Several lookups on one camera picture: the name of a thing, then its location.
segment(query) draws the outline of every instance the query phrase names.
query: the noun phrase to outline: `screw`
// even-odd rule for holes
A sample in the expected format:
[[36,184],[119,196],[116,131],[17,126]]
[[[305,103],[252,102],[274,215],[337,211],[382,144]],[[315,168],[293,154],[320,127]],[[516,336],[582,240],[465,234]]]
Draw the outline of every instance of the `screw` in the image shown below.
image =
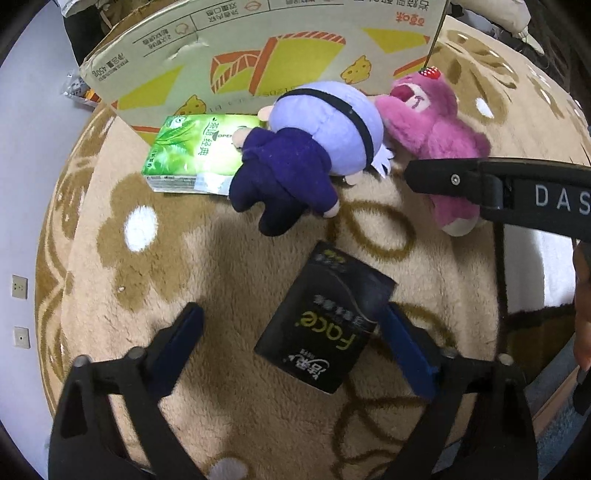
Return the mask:
[[134,346],[129,352],[127,352],[127,356],[132,360],[137,360],[138,358],[142,357],[145,351],[145,348],[141,346]]
[[458,351],[455,348],[447,346],[441,349],[441,354],[448,358],[455,358],[458,356]]
[[88,355],[78,355],[73,362],[74,367],[83,367],[92,362],[92,358]]
[[507,367],[510,367],[514,363],[513,357],[508,353],[501,353],[497,358],[499,359],[499,362]]

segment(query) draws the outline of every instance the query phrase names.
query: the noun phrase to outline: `cardboard box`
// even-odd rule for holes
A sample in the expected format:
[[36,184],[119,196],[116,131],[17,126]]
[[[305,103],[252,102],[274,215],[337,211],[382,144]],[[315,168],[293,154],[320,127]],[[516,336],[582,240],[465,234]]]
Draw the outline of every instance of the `cardboard box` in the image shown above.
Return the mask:
[[169,115],[256,113],[299,85],[368,95],[422,68],[447,0],[155,0],[80,73],[152,144]]

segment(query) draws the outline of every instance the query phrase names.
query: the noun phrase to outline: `blue gripper pad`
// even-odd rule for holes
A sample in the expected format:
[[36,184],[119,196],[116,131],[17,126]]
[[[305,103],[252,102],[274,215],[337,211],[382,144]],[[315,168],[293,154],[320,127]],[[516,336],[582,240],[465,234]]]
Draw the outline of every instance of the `blue gripper pad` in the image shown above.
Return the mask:
[[404,312],[390,303],[377,320],[384,341],[415,395],[432,400],[437,394],[441,353],[429,334],[415,327]]

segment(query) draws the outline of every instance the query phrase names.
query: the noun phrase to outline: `lotso bear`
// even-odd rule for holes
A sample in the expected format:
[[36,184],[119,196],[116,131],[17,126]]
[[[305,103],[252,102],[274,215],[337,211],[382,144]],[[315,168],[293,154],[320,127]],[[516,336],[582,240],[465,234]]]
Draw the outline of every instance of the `lotso bear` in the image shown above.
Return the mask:
[[[375,98],[384,127],[419,159],[488,158],[491,144],[457,117],[456,95],[435,67],[392,84],[389,95]],[[449,235],[462,236],[477,224],[478,205],[465,199],[431,195],[434,218]]]

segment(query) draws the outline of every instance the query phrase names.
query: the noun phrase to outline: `electrical socket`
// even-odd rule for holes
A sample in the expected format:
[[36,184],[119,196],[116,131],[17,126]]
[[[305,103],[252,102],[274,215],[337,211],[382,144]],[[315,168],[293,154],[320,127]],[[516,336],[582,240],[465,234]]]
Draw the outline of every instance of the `electrical socket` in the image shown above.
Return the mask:
[[14,327],[14,346],[19,348],[31,348],[29,329],[25,327]]
[[28,279],[25,277],[19,277],[18,275],[12,276],[12,296],[16,299],[27,299],[27,286]]

